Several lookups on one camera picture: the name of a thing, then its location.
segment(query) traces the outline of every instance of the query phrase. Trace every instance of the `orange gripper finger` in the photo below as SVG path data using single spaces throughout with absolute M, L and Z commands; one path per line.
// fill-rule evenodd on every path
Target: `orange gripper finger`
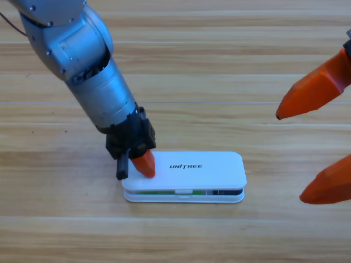
M 309 204 L 334 204 L 351 199 L 351 155 L 321 171 L 300 195 Z
M 155 176 L 155 157 L 150 150 L 147 150 L 143 156 L 131 159 L 135 168 L 148 178 Z
M 296 82 L 282 99 L 278 119 L 318 110 L 351 85 L 351 59 L 345 49 Z

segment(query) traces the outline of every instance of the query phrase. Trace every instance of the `robotic arm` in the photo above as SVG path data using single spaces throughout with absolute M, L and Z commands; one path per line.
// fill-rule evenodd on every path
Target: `robotic arm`
M 351 39 L 338 54 L 296 82 L 281 100 L 278 119 L 315 111 L 351 85 Z M 322 170 L 300 195 L 310 204 L 334 204 L 351 199 L 351 155 Z
M 114 62 L 113 41 L 101 17 L 86 0 L 9 1 L 18 9 L 40 60 L 106 134 L 106 148 L 117 160 L 117 178 L 128 177 L 129 159 L 138 171 L 153 177 L 155 131 Z

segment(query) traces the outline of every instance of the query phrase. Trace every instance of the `orange gripper tip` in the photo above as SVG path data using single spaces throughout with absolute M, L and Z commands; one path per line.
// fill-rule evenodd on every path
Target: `orange gripper tip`
M 309 204 L 334 204 L 351 199 L 351 155 L 321 171 L 300 195 Z
M 296 82 L 283 97 L 277 119 L 318 110 L 351 84 L 351 59 L 345 49 Z
M 131 159 L 131 161 L 135 168 L 147 178 L 155 176 L 155 157 L 150 150 L 147 150 L 141 157 Z

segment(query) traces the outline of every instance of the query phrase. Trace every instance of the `light wood surface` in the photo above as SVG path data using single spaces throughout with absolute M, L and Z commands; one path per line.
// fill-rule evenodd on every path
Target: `light wood surface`
M 67 87 L 0 20 L 0 262 L 351 262 L 351 202 L 298 196 L 351 153 L 351 91 L 275 118 L 347 40 L 342 0 L 90 0 L 156 129 L 157 150 L 236 151 L 243 202 L 126 202 L 116 163 Z M 22 28 L 18 12 L 0 11 Z

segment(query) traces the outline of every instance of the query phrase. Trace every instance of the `white box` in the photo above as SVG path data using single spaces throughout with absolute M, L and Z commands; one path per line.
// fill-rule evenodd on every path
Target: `white box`
M 156 175 L 146 178 L 129 160 L 124 196 L 131 202 L 237 203 L 246 175 L 235 152 L 154 151 Z

